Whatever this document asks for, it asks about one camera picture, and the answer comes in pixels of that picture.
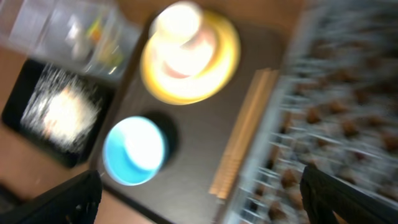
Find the light blue bowl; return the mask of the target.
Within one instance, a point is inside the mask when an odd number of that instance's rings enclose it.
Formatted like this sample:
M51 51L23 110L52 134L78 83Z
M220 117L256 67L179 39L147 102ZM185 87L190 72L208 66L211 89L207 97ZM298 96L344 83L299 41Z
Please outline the light blue bowl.
M109 176L126 186L150 181L168 154L165 134L143 116L131 116L115 124L106 136L102 152Z

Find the white tissue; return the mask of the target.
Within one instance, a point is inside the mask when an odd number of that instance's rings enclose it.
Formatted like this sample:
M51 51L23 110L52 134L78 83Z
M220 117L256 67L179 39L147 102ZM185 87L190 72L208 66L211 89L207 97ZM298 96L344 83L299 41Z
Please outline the white tissue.
M72 48L71 58L74 61L86 60L93 50L93 44L85 35L85 30L77 21L69 23L70 29L65 42Z

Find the green orange snack wrapper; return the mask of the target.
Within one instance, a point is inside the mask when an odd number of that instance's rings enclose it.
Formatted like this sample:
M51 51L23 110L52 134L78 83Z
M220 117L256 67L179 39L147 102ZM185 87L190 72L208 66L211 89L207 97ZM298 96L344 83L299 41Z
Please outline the green orange snack wrapper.
M107 67L118 67L124 60L119 47L120 31L106 31L103 18L98 16L86 31L95 46L94 59Z

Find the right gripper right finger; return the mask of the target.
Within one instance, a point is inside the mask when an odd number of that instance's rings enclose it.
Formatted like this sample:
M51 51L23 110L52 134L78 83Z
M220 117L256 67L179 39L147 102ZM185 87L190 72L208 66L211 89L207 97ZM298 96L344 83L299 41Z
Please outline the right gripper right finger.
M397 210L344 184L336 178L306 166L300 181L302 202L310 223L397 223Z

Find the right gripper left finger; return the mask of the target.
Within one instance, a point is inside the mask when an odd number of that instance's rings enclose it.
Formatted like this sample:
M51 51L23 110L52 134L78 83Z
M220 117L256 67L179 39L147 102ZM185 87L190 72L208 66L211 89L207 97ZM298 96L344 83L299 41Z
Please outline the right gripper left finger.
M102 190L99 172L87 170L1 214L1 223L93 224Z

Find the white rice pile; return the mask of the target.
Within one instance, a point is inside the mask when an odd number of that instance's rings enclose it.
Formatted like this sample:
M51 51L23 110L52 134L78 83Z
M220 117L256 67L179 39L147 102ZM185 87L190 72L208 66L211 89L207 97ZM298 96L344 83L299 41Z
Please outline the white rice pile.
M61 152L79 153L104 103L100 87L47 64L28 101L21 125Z

